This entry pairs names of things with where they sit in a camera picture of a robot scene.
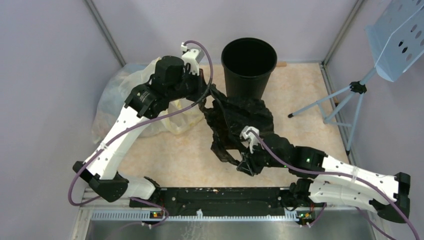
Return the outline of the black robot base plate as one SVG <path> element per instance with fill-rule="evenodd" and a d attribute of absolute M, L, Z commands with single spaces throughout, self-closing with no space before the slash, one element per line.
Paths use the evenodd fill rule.
<path fill-rule="evenodd" d="M 197 211 L 206 217 L 282 216 L 319 206 L 281 187 L 168 187 L 156 190 L 148 201 L 172 217 L 194 216 Z"/>

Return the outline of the black plastic trash bag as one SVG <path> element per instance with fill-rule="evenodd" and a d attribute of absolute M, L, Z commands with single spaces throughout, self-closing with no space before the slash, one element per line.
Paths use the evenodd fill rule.
<path fill-rule="evenodd" d="M 226 96 L 212 84 L 209 89 L 212 107 L 206 107 L 206 101 L 199 104 L 207 125 L 212 130 L 210 149 L 223 163 L 238 166 L 241 162 L 228 152 L 238 150 L 244 155 L 249 150 L 240 137 L 242 130 L 254 127 L 261 134 L 273 134 L 274 117 L 261 99 L 250 97 Z"/>

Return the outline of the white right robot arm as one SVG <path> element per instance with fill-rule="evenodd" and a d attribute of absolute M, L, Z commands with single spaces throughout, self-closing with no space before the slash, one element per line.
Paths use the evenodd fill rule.
<path fill-rule="evenodd" d="M 346 205 L 376 213 L 394 223 L 405 224 L 410 215 L 410 175 L 372 172 L 308 146 L 295 146 L 277 134 L 259 136 L 246 126 L 240 134 L 248 142 L 250 169 L 284 167 L 298 177 L 290 190 L 299 206 L 326 203 Z"/>

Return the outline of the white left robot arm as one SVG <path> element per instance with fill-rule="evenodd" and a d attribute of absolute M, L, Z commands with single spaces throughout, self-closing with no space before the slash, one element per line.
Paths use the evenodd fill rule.
<path fill-rule="evenodd" d="M 115 202 L 121 198 L 138 198 L 147 206 L 160 202 L 160 193 L 154 181 L 147 177 L 129 178 L 118 169 L 140 134 L 151 124 L 173 116 L 169 104 L 186 99 L 190 104 L 176 111 L 191 110 L 200 104 L 210 92 L 212 80 L 205 80 L 199 63 L 209 57 L 207 49 L 198 41 L 182 42 L 180 57 L 166 55 L 155 64 L 147 82 L 135 86 L 125 99 L 119 116 L 96 150 L 84 161 L 73 165 L 75 175 L 70 183 L 67 199 L 72 206 L 72 193 L 77 180 L 85 181 L 97 198 Z"/>

